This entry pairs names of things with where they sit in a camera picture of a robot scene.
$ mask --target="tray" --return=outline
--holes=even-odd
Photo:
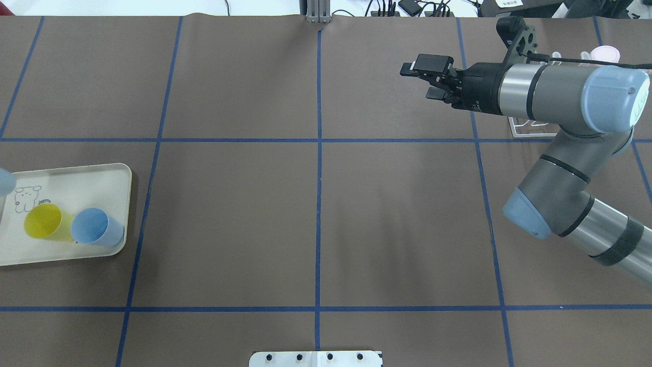
[[[0,266],[110,256],[125,246],[132,182],[127,165],[53,168],[16,172],[14,176],[16,190],[22,188],[30,196],[16,200],[18,193],[14,190],[0,199]],[[104,247],[29,237],[23,229],[25,216],[44,202],[52,202],[73,216],[86,208],[103,209],[125,226],[122,242]]]

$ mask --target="white label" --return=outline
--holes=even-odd
[[[513,8],[523,5],[523,0],[496,0],[496,4],[500,8]]]

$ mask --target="silver metal cylinder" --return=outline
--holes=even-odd
[[[527,118],[527,94],[535,74],[543,65],[516,64],[503,77],[498,104],[505,116]]]
[[[627,215],[596,199],[584,220],[567,238],[598,259],[627,237],[629,221]],[[631,245],[634,249],[611,267],[652,289],[652,230],[643,226],[640,239]]]

